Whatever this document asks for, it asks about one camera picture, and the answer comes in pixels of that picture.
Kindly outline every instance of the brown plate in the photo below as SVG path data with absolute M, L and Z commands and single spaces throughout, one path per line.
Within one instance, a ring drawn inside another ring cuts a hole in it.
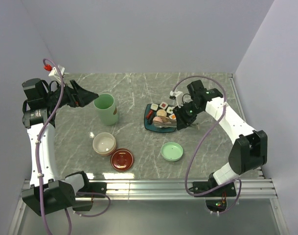
M 125 148 L 116 150 L 111 156 L 111 164 L 115 170 L 126 171 L 131 168 L 134 163 L 133 154 Z

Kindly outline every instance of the white wall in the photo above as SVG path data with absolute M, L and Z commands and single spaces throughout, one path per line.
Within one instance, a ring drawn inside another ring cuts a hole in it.
M 70 72 L 235 72 L 273 0 L 22 0 Z
M 7 234 L 23 180 L 31 174 L 22 83 L 47 76 L 42 58 L 48 56 L 23 4 L 0 0 L 0 235 Z
M 235 77 L 250 124 L 268 134 L 263 169 L 298 235 L 298 0 L 274 1 Z

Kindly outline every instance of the gray marble surface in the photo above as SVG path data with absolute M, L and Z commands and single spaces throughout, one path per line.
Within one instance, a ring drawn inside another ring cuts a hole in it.
M 226 89 L 228 103 L 239 114 L 238 104 L 230 79 L 226 73 L 198 73 L 219 81 Z M 113 126 L 103 125 L 93 103 L 84 108 L 62 107 L 56 116 L 55 157 L 60 176 L 83 170 L 90 179 L 164 179 L 184 178 L 187 165 L 204 133 L 214 123 L 207 113 L 198 115 L 200 130 L 186 128 L 170 134 L 147 131 L 143 126 L 144 109 L 148 103 L 169 99 L 169 92 L 182 78 L 193 73 L 110 73 L 67 74 L 65 81 L 74 79 L 83 88 L 102 94 L 110 93 L 117 100 L 119 121 Z M 183 82 L 178 90 L 186 92 L 193 79 Z M 208 89 L 215 88 L 213 82 L 203 79 Z M 135 158 L 129 171 L 119 173 L 110 163 L 110 157 L 99 156 L 92 148 L 94 136 L 109 132 L 116 138 L 118 148 L 129 149 Z M 164 143 L 177 142 L 184 150 L 177 162 L 168 162 L 160 154 Z M 200 147 L 189 177 L 206 178 L 227 163 L 231 142 L 224 130 L 218 126 Z M 244 178 L 258 177 L 256 170 L 247 172 Z

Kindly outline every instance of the beige round toy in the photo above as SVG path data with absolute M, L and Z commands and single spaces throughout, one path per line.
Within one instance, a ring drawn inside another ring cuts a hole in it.
M 167 112 L 164 109 L 160 109 L 157 111 L 157 116 L 166 117 Z

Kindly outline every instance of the white bowl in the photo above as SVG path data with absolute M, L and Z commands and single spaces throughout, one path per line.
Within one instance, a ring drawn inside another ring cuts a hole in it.
M 101 156 L 109 156 L 116 149 L 116 139 L 107 132 L 98 134 L 92 143 L 93 149 Z

